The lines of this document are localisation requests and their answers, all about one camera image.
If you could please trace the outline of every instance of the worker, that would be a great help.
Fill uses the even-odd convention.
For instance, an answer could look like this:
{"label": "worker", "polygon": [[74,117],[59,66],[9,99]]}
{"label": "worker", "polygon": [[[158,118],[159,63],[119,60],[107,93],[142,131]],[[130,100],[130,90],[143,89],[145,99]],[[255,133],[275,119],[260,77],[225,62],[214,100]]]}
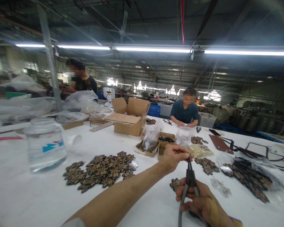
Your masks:
{"label": "worker", "polygon": [[[162,160],[149,169],[120,181],[82,207],[71,216],[62,227],[117,226],[133,205],[159,180],[172,173],[178,163],[193,158],[189,151],[179,145],[166,145]],[[176,201],[180,201],[185,178],[176,191]],[[234,226],[230,217],[218,203],[207,185],[197,181],[200,198],[196,198],[193,188],[188,189],[187,197],[193,201],[186,202],[181,211],[191,210],[205,220],[210,226]],[[178,217],[178,213],[166,214]]]}
{"label": "worker", "polygon": [[72,84],[62,90],[70,93],[75,93],[82,90],[93,90],[97,94],[97,82],[87,72],[83,62],[70,58],[66,61],[67,67],[75,74],[72,77]]}
{"label": "worker", "polygon": [[170,119],[179,127],[195,127],[198,125],[199,107],[195,104],[196,90],[192,87],[185,89],[182,99],[175,101],[171,109]]}

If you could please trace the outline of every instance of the fluorescent light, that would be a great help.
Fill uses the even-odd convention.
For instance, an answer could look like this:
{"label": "fluorescent light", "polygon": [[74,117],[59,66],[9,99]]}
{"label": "fluorescent light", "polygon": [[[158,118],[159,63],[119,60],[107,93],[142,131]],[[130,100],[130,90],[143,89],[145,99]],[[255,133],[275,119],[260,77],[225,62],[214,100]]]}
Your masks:
{"label": "fluorescent light", "polygon": [[206,50],[205,54],[284,56],[284,52],[277,51]]}
{"label": "fluorescent light", "polygon": [[110,50],[107,46],[58,46],[61,48],[68,48],[68,49],[101,49],[101,50]]}
{"label": "fluorescent light", "polygon": [[122,51],[149,51],[149,52],[171,52],[171,53],[189,53],[190,49],[163,49],[163,48],[142,48],[142,47],[116,47],[116,50]]}
{"label": "fluorescent light", "polygon": [[18,47],[45,47],[45,45],[41,44],[16,44]]}

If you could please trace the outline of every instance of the white table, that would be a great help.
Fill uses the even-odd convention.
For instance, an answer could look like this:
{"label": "white table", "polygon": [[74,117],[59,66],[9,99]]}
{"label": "white table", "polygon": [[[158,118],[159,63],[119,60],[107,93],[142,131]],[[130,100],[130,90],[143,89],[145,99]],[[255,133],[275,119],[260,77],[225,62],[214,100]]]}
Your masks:
{"label": "white table", "polygon": [[[163,132],[177,133],[177,127],[164,124]],[[74,162],[89,162],[95,155],[116,155],[120,151],[134,154],[139,167],[135,174],[143,172],[157,162],[154,158],[146,157],[134,152],[134,146],[140,141],[139,137],[114,133],[114,126],[109,126],[98,132],[89,132],[89,123],[69,129],[67,135],[81,134],[83,142],[77,150],[68,151],[65,163],[56,169],[42,173],[32,174],[27,163],[27,142],[25,140],[12,140],[0,142],[0,226],[44,227],[60,226],[78,209],[87,204],[104,189],[96,185],[81,194],[78,185],[67,186],[62,174],[65,167]],[[208,147],[215,155],[208,157],[216,162],[220,154],[209,137],[209,132],[202,131],[196,136],[208,141]],[[15,132],[1,134],[2,136],[16,135]],[[238,146],[246,147],[250,141],[273,145],[274,142],[242,136],[225,132],[226,138],[231,138]],[[241,183],[223,173],[214,173],[207,176],[201,165],[192,163],[196,178],[207,184],[216,196],[228,215],[243,221],[244,226],[284,226],[284,204],[275,203],[276,196],[266,193],[268,204],[262,203],[252,195]],[[175,200],[175,193],[169,184],[173,178],[182,178],[186,174],[187,163],[181,162],[177,169],[153,186],[128,212],[119,226],[177,226],[179,203]],[[211,178],[223,181],[230,188],[232,196],[224,198],[220,192],[211,185]],[[278,192],[284,201],[284,192]],[[183,227],[203,226],[200,221],[183,214]]]}

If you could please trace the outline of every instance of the storage bin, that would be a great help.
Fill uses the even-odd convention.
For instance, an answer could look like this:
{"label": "storage bin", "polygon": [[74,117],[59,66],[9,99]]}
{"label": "storage bin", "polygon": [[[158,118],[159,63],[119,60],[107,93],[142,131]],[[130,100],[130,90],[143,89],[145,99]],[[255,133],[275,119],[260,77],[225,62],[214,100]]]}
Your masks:
{"label": "storage bin", "polygon": [[160,117],[160,112],[161,112],[161,106],[151,105],[149,107],[147,115],[152,117]]}
{"label": "storage bin", "polygon": [[199,112],[198,125],[201,127],[213,128],[217,117],[209,113]]}

